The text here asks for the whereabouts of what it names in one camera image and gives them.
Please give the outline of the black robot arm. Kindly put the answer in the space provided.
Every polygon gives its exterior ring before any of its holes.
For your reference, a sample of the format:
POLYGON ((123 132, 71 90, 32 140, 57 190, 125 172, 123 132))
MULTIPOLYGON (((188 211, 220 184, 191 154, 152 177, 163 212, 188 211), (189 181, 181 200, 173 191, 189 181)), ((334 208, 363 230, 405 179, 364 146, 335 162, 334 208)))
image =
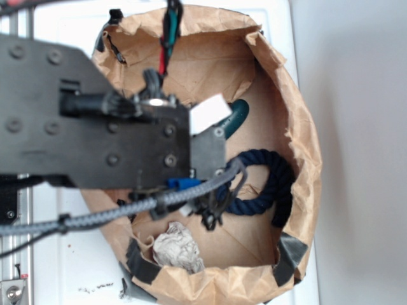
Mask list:
POLYGON ((79 49, 2 35, 1 173, 80 189, 154 189, 220 174, 222 129, 193 131, 191 109, 164 94, 154 70, 141 85, 125 96, 79 49))

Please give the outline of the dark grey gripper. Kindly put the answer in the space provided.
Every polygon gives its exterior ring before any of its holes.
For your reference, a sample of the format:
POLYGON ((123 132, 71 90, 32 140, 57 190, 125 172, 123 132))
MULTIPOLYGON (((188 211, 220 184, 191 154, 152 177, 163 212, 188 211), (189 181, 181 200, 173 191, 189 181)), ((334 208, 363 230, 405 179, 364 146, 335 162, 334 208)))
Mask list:
POLYGON ((194 178, 211 179, 224 172, 226 138, 224 129, 212 126, 190 138, 190 167, 194 178))

